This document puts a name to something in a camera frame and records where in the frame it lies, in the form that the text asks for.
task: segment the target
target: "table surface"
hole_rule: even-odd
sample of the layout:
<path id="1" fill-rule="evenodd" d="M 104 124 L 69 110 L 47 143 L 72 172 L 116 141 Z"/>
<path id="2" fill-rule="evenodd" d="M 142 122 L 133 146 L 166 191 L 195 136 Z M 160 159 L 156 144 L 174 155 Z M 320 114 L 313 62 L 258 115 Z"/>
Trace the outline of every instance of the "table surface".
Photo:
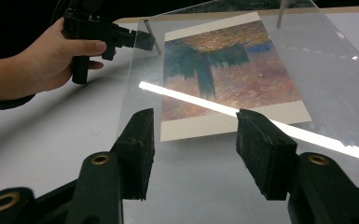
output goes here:
<path id="1" fill-rule="evenodd" d="M 359 11 L 326 13 L 359 50 Z M 137 23 L 120 23 L 130 29 Z M 77 178 L 82 161 L 117 139 L 132 49 L 117 49 L 90 83 L 68 82 L 0 112 L 0 190 L 27 187 L 41 196 Z"/>

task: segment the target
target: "clear acrylic sheet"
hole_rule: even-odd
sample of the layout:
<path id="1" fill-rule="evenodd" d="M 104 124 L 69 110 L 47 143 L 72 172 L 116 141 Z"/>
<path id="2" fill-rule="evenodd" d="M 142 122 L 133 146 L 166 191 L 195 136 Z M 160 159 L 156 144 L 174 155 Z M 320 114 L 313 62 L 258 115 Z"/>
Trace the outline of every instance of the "clear acrylic sheet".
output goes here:
<path id="1" fill-rule="evenodd" d="M 280 5 L 212 1 L 139 22 L 138 30 L 151 28 L 160 54 L 134 50 L 117 133 L 132 114 L 154 108 L 156 155 L 146 200 L 124 202 L 126 223 L 290 223 L 287 202 L 266 201 L 246 170 L 235 131 L 160 141 L 165 35 L 250 12 L 260 17 L 311 118 L 277 126 L 298 143 L 297 154 L 332 158 L 359 187 L 359 52 L 313 2 L 286 2 L 279 24 Z"/>

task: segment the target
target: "finger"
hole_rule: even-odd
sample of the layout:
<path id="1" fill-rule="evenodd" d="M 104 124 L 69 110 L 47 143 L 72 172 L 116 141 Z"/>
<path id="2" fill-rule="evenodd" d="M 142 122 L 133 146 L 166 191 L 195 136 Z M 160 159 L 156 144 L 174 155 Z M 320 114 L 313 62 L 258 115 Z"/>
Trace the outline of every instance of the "finger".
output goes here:
<path id="1" fill-rule="evenodd" d="M 57 19 L 54 24 L 51 25 L 51 27 L 53 29 L 56 29 L 58 31 L 61 31 L 63 28 L 63 17 L 60 17 L 59 19 Z"/>
<path id="2" fill-rule="evenodd" d="M 62 52 L 69 57 L 96 56 L 106 51 L 106 43 L 101 40 L 71 39 L 62 46 Z"/>
<path id="3" fill-rule="evenodd" d="M 90 61 L 89 69 L 100 69 L 103 68 L 104 64 L 100 62 Z"/>

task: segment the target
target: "black plastic handle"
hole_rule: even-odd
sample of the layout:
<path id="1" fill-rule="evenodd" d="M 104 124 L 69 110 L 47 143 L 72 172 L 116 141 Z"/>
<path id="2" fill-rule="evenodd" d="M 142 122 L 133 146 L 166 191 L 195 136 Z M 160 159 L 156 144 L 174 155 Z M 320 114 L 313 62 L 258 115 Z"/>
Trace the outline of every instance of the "black plastic handle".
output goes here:
<path id="1" fill-rule="evenodd" d="M 89 72 L 89 56 L 76 56 L 72 64 L 72 81 L 76 84 L 86 84 Z"/>

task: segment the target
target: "person's arm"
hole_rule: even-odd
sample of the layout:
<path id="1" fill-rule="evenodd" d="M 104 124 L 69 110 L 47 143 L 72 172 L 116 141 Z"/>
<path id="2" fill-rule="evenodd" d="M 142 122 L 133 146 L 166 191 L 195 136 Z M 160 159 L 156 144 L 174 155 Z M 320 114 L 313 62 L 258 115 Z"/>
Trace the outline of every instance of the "person's arm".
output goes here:
<path id="1" fill-rule="evenodd" d="M 22 53 L 0 60 L 0 101 L 51 91 L 71 77 L 75 56 L 97 56 L 106 50 L 100 40 L 71 40 L 62 34 L 63 18 L 56 21 Z M 103 64 L 90 62 L 91 69 Z"/>

